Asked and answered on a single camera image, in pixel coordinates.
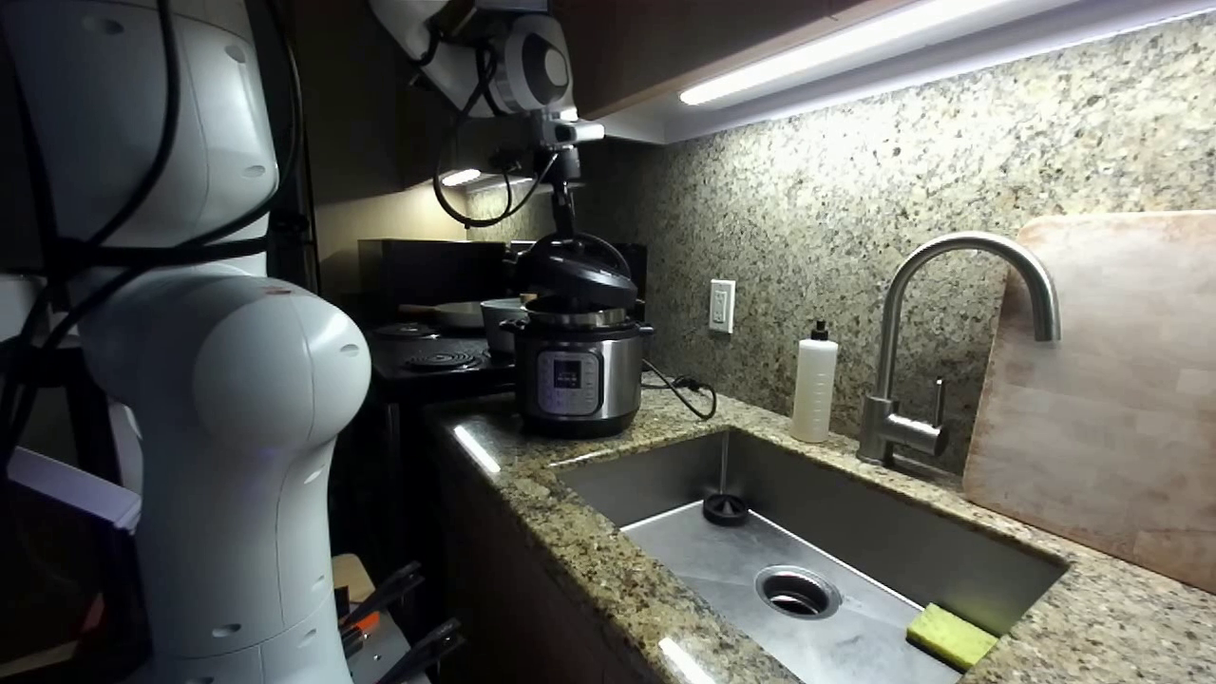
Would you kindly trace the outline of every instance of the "stainless steel sink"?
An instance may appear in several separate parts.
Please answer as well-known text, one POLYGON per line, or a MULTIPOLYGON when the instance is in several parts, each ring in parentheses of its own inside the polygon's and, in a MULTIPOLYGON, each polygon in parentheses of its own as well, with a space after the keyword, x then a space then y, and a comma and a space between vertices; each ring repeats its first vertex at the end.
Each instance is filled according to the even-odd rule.
POLYGON ((651 558, 802 681, 958 681, 905 643, 925 604, 1005 634, 1067 569, 746 429, 558 466, 651 558), (753 511, 711 523, 706 493, 753 511))

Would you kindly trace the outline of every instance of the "drain strainer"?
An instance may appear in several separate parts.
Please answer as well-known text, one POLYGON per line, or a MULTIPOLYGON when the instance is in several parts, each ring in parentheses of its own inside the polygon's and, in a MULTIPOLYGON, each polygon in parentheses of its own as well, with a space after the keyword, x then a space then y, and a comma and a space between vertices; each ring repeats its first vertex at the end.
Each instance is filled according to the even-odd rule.
POLYGON ((772 569, 761 577, 761 591, 787 614, 825 620, 840 606, 840 591, 829 582, 816 582, 797 569, 772 569))

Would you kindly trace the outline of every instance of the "electrical outlet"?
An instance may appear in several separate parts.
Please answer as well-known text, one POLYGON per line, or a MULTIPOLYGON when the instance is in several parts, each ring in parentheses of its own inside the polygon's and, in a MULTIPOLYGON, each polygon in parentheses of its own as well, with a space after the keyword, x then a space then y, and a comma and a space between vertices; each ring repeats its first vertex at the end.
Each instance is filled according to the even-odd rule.
POLYGON ((736 284, 727 276, 711 276, 711 330, 732 333, 732 292, 736 284))

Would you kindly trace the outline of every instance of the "soap dispenser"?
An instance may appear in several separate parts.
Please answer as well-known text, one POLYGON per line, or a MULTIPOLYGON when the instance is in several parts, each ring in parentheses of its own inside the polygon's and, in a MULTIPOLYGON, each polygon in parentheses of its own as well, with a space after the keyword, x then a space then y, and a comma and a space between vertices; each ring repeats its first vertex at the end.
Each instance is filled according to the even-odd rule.
POLYGON ((829 324, 812 317, 811 333, 797 336, 794 411, 791 411, 794 440, 829 435, 832 400, 837 400, 837 355, 840 355, 840 346, 829 333, 829 324))

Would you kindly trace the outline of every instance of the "faucet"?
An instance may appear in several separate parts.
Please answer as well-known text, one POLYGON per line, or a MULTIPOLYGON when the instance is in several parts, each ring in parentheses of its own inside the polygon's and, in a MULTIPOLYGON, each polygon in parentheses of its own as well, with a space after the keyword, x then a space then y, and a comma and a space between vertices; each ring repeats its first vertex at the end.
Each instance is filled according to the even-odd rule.
POLYGON ((1034 253, 1025 253, 1011 238, 987 235, 987 231, 954 231, 954 235, 925 243, 920 250, 913 250, 902 263, 896 276, 884 288, 878 374, 874 374, 874 391, 865 393, 865 411, 864 411, 864 445, 860 445, 864 458, 888 462, 892 445, 908 445, 908 447, 940 457, 946 445, 946 426, 944 426, 946 382, 944 381, 940 381, 940 416, 935 422, 896 414, 896 402, 892 402, 905 288, 916 269, 925 269, 935 253, 946 253, 946 250, 987 250, 987 253, 998 253, 1006 264, 1016 264, 1030 288, 1030 300, 1034 300, 1034 336, 1038 343, 1062 336, 1057 284, 1034 253))

